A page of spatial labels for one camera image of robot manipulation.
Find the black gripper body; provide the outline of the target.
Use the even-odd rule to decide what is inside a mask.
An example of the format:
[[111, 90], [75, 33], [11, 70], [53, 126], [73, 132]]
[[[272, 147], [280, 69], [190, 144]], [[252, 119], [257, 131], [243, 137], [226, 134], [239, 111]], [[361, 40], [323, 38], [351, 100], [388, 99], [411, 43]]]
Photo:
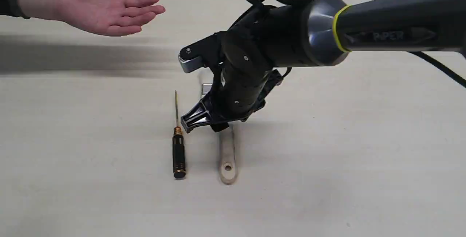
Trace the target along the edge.
[[247, 86], [232, 77], [239, 74], [226, 73], [226, 69], [214, 73], [210, 91], [185, 115], [180, 123], [187, 133], [201, 126], [210, 126], [216, 133], [235, 121], [245, 122], [252, 114], [266, 105], [266, 96], [283, 80], [277, 69], [266, 72], [257, 86]]

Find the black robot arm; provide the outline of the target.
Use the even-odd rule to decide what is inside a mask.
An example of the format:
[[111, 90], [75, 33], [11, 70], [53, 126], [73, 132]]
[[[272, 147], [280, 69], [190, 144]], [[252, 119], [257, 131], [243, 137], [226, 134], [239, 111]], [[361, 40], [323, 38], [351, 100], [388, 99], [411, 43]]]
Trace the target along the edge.
[[418, 56], [454, 81], [465, 79], [426, 54], [465, 55], [465, 0], [246, 0], [226, 30], [180, 50], [185, 73], [213, 73], [210, 91], [180, 118], [189, 133], [220, 132], [263, 108], [266, 96], [294, 67], [330, 67], [352, 51], [401, 51]]

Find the open human hand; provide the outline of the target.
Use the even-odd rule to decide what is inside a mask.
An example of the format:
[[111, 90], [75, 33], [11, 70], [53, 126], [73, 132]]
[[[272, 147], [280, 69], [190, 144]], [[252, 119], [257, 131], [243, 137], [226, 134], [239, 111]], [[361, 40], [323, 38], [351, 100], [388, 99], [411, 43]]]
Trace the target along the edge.
[[165, 12], [159, 0], [57, 0], [61, 21], [100, 36], [129, 36]]

